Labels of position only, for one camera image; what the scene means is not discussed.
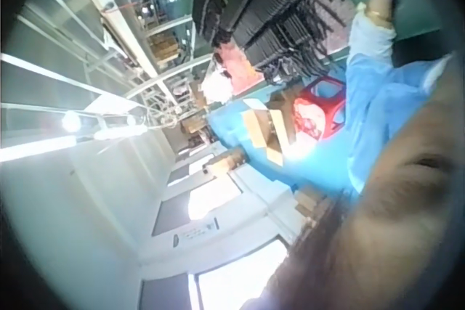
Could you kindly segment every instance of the ceiling light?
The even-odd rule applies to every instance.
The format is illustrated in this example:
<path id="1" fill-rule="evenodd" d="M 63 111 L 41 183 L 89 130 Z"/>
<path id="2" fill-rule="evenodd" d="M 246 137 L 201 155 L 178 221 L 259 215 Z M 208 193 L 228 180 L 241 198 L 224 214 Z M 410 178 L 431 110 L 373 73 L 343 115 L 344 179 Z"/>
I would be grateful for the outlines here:
<path id="1" fill-rule="evenodd" d="M 1 148 L 0 163 L 70 148 L 74 147 L 76 144 L 77 141 L 75 136 L 65 136 Z"/>
<path id="2" fill-rule="evenodd" d="M 138 104 L 130 99 L 124 99 L 109 94 L 102 94 L 87 106 L 84 111 L 95 114 L 114 114 L 121 115 L 127 114 L 130 110 L 137 107 Z"/>
<path id="3" fill-rule="evenodd" d="M 128 115 L 128 117 L 126 118 L 126 122 L 129 126 L 136 126 L 137 124 L 136 118 L 133 115 Z"/>
<path id="4" fill-rule="evenodd" d="M 180 150 L 177 154 L 178 155 L 182 155 L 182 154 L 185 154 L 186 152 L 189 152 L 190 148 L 185 148 L 183 150 Z"/>
<path id="5" fill-rule="evenodd" d="M 147 131 L 148 127 L 146 125 L 112 127 L 111 129 L 102 129 L 95 132 L 94 138 L 99 141 L 104 141 L 106 139 L 140 136 Z"/>
<path id="6" fill-rule="evenodd" d="M 63 128 L 70 133 L 77 132 L 81 129 L 81 119 L 78 113 L 72 110 L 65 113 L 65 116 L 61 120 L 61 124 Z"/>

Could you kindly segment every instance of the metal pipe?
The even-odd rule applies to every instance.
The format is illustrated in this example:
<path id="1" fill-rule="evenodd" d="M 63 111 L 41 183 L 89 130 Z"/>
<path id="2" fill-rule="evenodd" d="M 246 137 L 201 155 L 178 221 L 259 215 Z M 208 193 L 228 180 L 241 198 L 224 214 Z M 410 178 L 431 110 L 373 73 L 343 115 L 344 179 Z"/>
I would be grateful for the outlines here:
<path id="1" fill-rule="evenodd" d="M 69 6 L 63 0 L 55 0 L 81 27 L 84 29 L 97 43 L 99 43 L 104 49 L 106 49 L 105 43 L 92 32 L 89 27 L 69 8 Z"/>
<path id="2" fill-rule="evenodd" d="M 25 7 L 29 11 L 31 11 L 35 16 L 37 16 L 40 20 L 44 21 L 44 23 L 46 23 L 60 38 L 62 38 L 63 40 L 69 41 L 72 44 L 76 45 L 79 49 L 83 50 L 84 52 L 86 52 L 87 54 L 89 54 L 90 56 L 95 58 L 96 60 L 100 59 L 100 55 L 98 53 L 96 53 L 93 49 L 90 49 L 89 47 L 87 47 L 85 44 L 82 44 L 73 34 L 68 32 L 66 29 L 59 28 L 57 25 L 55 25 L 54 22 L 52 21 L 52 19 L 47 14 L 45 14 L 41 9 L 36 7 L 34 4 L 26 3 Z M 105 67 L 107 67 L 109 70 L 111 70 L 117 76 L 119 76 L 121 78 L 126 77 L 123 72 L 118 70 L 116 67 L 111 65 L 109 62 L 105 62 L 104 65 L 105 65 Z M 103 69 L 99 69 L 99 71 L 106 74 L 106 75 L 108 75 L 113 80 L 115 80 L 115 81 L 117 81 L 119 83 L 123 83 L 123 84 L 127 85 L 126 81 L 121 81 L 121 80 L 115 79 L 115 77 L 112 76 L 111 74 L 109 74 L 109 72 L 106 72 Z"/>
<path id="3" fill-rule="evenodd" d="M 144 82 L 143 84 L 139 85 L 138 87 L 133 88 L 131 91 L 126 93 L 124 96 L 125 98 L 132 98 L 134 96 L 137 96 L 144 90 L 156 85 L 157 83 L 166 80 L 168 78 L 171 78 L 172 76 L 176 76 L 179 73 L 184 72 L 185 70 L 188 70 L 190 68 L 196 67 L 197 65 L 201 65 L 202 63 L 208 62 L 212 58 L 212 54 L 206 54 L 204 56 L 200 56 L 198 58 L 195 58 L 192 61 L 183 63 L 181 65 L 178 65 L 177 67 L 174 67 L 170 70 L 167 70 L 166 72 L 160 74 L 159 76 L 155 78 L 151 78 L 150 80 Z"/>

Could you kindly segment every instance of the brown cardboard box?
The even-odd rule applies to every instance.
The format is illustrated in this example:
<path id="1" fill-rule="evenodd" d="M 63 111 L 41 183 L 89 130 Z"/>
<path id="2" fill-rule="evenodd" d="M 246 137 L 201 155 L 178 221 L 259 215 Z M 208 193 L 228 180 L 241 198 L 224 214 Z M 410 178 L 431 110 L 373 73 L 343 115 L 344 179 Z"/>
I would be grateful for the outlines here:
<path id="1" fill-rule="evenodd" d="M 296 127 L 292 113 L 292 103 L 281 99 L 267 103 L 271 120 L 275 127 L 281 148 L 285 149 L 296 141 Z"/>
<path id="2" fill-rule="evenodd" d="M 332 204 L 331 198 L 311 186 L 299 189 L 295 198 L 298 203 L 296 210 L 308 219 L 312 227 L 319 222 Z"/>
<path id="3" fill-rule="evenodd" d="M 258 99 L 245 99 L 251 108 L 242 114 L 244 124 L 255 148 L 266 148 L 267 158 L 283 165 L 283 150 L 296 141 L 292 107 L 302 90 L 298 83 L 290 89 L 277 91 L 264 105 Z"/>
<path id="4" fill-rule="evenodd" d="M 199 91 L 200 83 L 197 81 L 192 81 L 189 83 L 190 90 L 192 92 L 192 95 L 194 96 L 195 102 L 197 103 L 197 106 L 202 109 L 207 106 L 206 98 L 203 95 L 202 91 Z"/>
<path id="5" fill-rule="evenodd" d="M 300 205 L 312 212 L 326 195 L 309 185 L 297 190 L 294 197 Z"/>
<path id="6" fill-rule="evenodd" d="M 247 160 L 247 155 L 242 147 L 234 147 L 211 159 L 205 167 L 209 173 L 220 177 L 244 164 Z"/>
<path id="7" fill-rule="evenodd" d="M 242 113 L 248 135 L 255 148 L 266 148 L 268 160 L 283 165 L 283 151 L 276 136 L 269 110 L 247 110 Z"/>
<path id="8" fill-rule="evenodd" d="M 244 125 L 255 148 L 265 148 L 272 133 L 268 110 L 250 109 L 242 113 Z"/>
<path id="9" fill-rule="evenodd" d="M 181 124 L 188 133 L 194 134 L 206 126 L 206 120 L 200 115 L 193 115 L 181 121 Z"/>
<path id="10" fill-rule="evenodd" d="M 276 165 L 284 164 L 283 150 L 279 144 L 279 140 L 275 134 L 272 135 L 267 144 L 267 158 Z"/>

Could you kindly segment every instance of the steel beam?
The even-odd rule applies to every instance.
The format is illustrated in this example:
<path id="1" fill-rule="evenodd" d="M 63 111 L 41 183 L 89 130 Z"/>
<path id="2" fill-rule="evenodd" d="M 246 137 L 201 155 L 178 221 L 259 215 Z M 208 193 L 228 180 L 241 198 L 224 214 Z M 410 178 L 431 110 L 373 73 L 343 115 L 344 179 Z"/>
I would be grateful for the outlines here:
<path id="1" fill-rule="evenodd" d="M 55 0 L 72 18 L 73 20 L 78 23 L 82 29 L 84 29 L 90 36 L 93 38 L 97 43 L 99 43 L 104 49 L 107 49 L 105 43 L 102 41 L 101 38 L 95 35 L 94 32 L 92 32 L 89 27 L 86 26 L 86 24 L 76 15 L 72 9 L 65 3 L 63 0 Z"/>
<path id="2" fill-rule="evenodd" d="M 182 65 L 178 65 L 177 67 L 174 67 L 170 70 L 167 70 L 165 73 L 160 74 L 159 76 L 155 78 L 151 78 L 150 80 L 144 82 L 143 84 L 139 85 L 138 87 L 134 87 L 131 91 L 126 93 L 124 96 L 125 98 L 132 98 L 134 96 L 137 96 L 144 90 L 156 85 L 157 83 L 164 81 L 168 78 L 171 78 L 173 76 L 178 75 L 179 73 L 184 72 L 185 70 L 194 68 L 198 65 L 201 65 L 202 63 L 208 62 L 212 58 L 212 54 L 206 54 L 204 56 L 200 56 L 198 58 L 195 58 L 192 61 L 183 63 Z"/>
<path id="3" fill-rule="evenodd" d="M 190 21 L 192 21 L 192 16 L 186 15 L 186 16 L 177 18 L 175 20 L 169 21 L 167 23 L 164 23 L 163 25 L 158 25 L 155 28 L 150 29 L 147 32 L 145 32 L 145 35 L 147 37 L 151 37 L 151 36 L 154 36 L 155 34 L 159 34 L 161 32 L 164 32 L 165 30 L 176 27 L 177 25 L 188 23 Z"/>

